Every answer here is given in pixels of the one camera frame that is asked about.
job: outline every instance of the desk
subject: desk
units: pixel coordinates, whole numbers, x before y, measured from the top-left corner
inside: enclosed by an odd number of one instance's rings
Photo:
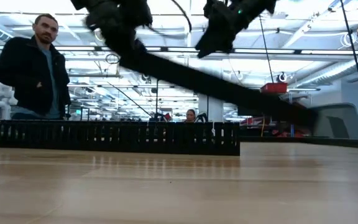
[[[0,149],[0,224],[358,223],[358,149],[241,153]]]

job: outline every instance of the gray shirt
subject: gray shirt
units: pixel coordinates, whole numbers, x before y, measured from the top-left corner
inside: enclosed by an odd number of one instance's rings
[[[58,88],[55,82],[55,77],[53,76],[52,53],[50,52],[50,50],[45,50],[45,49],[40,49],[40,50],[42,51],[42,53],[44,53],[44,55],[47,58],[48,68],[50,71],[50,79],[52,81],[51,83],[52,83],[53,99],[52,99],[52,105],[50,107],[50,111],[45,116],[42,116],[34,111],[28,110],[27,108],[18,107],[16,113],[31,114],[38,118],[44,118],[44,119],[57,119],[60,117],[59,95],[58,95]]]

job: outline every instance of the red box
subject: red box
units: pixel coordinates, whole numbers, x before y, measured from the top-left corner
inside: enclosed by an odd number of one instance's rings
[[[264,85],[260,91],[262,93],[286,93],[287,83],[268,83]]]

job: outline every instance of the black crate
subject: black crate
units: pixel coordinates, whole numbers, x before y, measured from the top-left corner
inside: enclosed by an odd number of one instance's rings
[[[238,123],[12,120],[0,125],[0,147],[240,155]]]

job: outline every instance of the man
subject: man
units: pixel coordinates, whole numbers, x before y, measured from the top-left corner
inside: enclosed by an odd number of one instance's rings
[[[42,14],[32,28],[31,39],[12,38],[0,55],[0,82],[14,87],[18,100],[12,119],[62,119],[70,104],[70,80],[64,56],[52,45],[58,22]]]

